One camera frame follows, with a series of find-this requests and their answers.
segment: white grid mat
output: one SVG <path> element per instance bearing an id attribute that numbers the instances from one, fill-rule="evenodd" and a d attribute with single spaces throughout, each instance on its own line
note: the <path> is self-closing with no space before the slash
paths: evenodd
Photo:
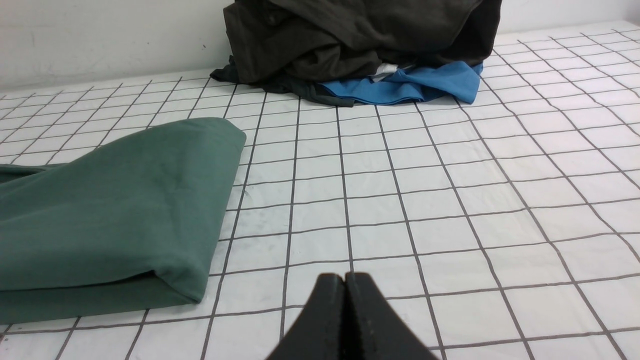
<path id="1" fill-rule="evenodd" d="M 640 28 L 495 52 L 473 105 L 336 109 L 206 72 L 0 95 L 2 163 L 188 117 L 248 135 L 199 306 L 0 325 L 0 359 L 261 360 L 349 270 L 441 358 L 640 359 Z"/>

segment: dark green garment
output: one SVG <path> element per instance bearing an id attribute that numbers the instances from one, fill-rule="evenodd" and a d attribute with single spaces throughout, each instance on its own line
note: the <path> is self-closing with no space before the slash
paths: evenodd
<path id="1" fill-rule="evenodd" d="M 245 139 L 190 119 L 0 165 L 0 323 L 200 302 Z"/>

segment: folded green fabric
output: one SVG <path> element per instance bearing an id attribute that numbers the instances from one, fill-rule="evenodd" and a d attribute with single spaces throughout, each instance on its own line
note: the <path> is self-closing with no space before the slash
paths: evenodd
<path id="1" fill-rule="evenodd" d="M 245 139 L 189 119 L 0 165 L 0 323 L 200 302 Z"/>

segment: blue cloth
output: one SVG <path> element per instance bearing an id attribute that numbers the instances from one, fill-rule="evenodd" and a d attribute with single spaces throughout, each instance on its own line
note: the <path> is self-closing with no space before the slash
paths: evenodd
<path id="1" fill-rule="evenodd" d="M 370 78 L 321 83 L 329 92 L 343 99 L 367 104 L 391 105 L 404 101 L 430 101 L 451 94 L 460 101 L 472 103 L 480 86 L 483 65 L 470 67 L 456 61 L 437 69 L 419 67 L 395 74 L 374 83 Z"/>

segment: white wall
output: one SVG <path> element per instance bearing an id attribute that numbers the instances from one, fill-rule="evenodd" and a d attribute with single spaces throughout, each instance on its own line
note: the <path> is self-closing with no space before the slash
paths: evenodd
<path id="1" fill-rule="evenodd" d="M 232 0 L 0 0 L 0 88 L 212 69 Z M 640 0 L 503 0 L 500 32 L 620 20 Z"/>

